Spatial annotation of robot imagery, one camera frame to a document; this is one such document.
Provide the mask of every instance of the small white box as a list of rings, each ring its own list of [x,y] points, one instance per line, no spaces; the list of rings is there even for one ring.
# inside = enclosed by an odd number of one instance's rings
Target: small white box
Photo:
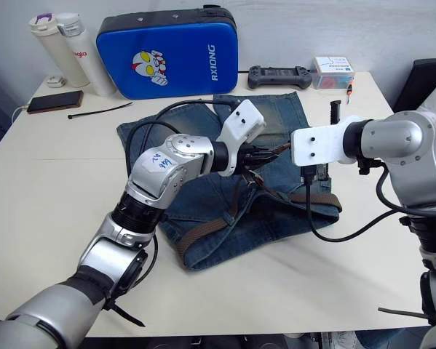
[[[345,57],[315,57],[311,73],[315,89],[346,89],[355,75]]]

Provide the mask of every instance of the white table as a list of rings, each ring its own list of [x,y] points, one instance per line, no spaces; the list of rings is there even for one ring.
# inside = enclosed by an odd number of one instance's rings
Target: white table
[[[290,87],[246,87],[262,95]],[[36,91],[48,95],[70,90]],[[329,122],[329,102],[343,100],[341,115],[380,119],[392,113],[369,73],[357,73],[346,105],[345,90],[298,92],[312,126]],[[0,143],[0,318],[43,288],[68,278],[104,215],[124,189],[124,153],[116,127],[152,115],[183,98],[137,100],[130,107],[68,120],[68,113],[125,103],[119,94],[98,97],[88,87],[82,106],[69,111],[22,112]],[[322,229],[345,236],[386,209],[376,199],[379,176],[359,176],[356,166],[330,166],[341,219]],[[386,188],[393,198],[392,189]],[[421,310],[421,264],[416,236],[397,218],[367,233],[329,244],[311,233],[285,238],[213,268],[183,270],[162,233],[151,275],[119,299],[147,325],[141,329],[102,312],[89,336],[169,336],[319,332],[423,326],[418,318],[379,313],[378,306]]]

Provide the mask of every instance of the cartoon sticker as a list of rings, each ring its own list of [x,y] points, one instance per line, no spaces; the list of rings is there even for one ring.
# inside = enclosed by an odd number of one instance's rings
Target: cartoon sticker
[[[141,76],[151,78],[151,82],[159,86],[167,85],[166,60],[161,52],[152,50],[137,53],[133,56],[132,69]]]

